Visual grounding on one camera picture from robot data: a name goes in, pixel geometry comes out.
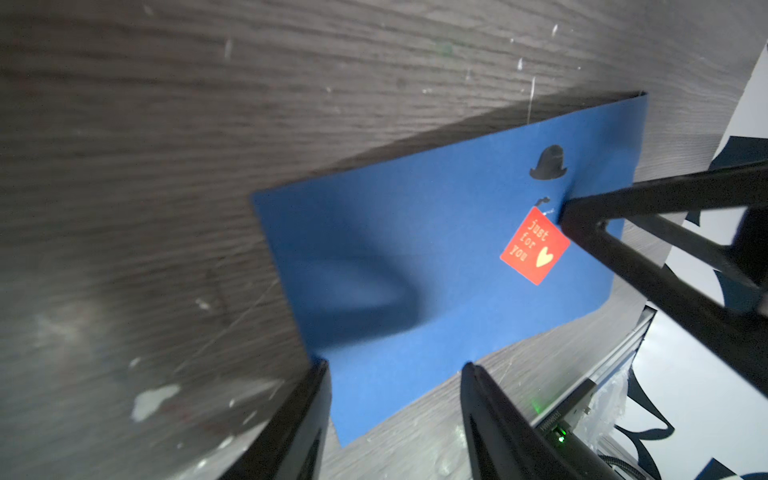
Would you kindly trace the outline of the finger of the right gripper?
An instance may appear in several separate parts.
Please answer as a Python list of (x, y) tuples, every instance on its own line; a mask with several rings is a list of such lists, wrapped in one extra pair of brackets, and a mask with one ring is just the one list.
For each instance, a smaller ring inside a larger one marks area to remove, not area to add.
[[(733, 240), (718, 244), (669, 220), (672, 213), (743, 208)], [(659, 307), (761, 393), (767, 391), (767, 308), (738, 311), (715, 301), (608, 233), (627, 220), (659, 240), (767, 294), (767, 165), (764, 162), (636, 183), (567, 201), (563, 233)]]

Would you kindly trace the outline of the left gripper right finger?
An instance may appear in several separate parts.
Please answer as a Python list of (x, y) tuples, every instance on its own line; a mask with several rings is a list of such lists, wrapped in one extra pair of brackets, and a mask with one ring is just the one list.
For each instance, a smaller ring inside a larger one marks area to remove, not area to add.
[(462, 368), (460, 400), (474, 479), (619, 477), (567, 423), (531, 426), (480, 365)]

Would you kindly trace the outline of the dark blue envelope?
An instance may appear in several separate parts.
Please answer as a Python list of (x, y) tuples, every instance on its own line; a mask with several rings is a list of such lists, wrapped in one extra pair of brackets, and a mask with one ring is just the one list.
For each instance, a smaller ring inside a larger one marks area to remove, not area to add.
[(254, 194), (309, 354), (329, 363), (349, 445), (477, 361), (581, 318), (610, 270), (558, 226), (629, 186), (649, 99)]

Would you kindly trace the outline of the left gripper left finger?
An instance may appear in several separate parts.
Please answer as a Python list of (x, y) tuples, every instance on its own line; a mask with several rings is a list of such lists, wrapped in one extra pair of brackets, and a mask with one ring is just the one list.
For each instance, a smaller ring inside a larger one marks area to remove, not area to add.
[(316, 361), (220, 480), (317, 479), (332, 402), (328, 362)]

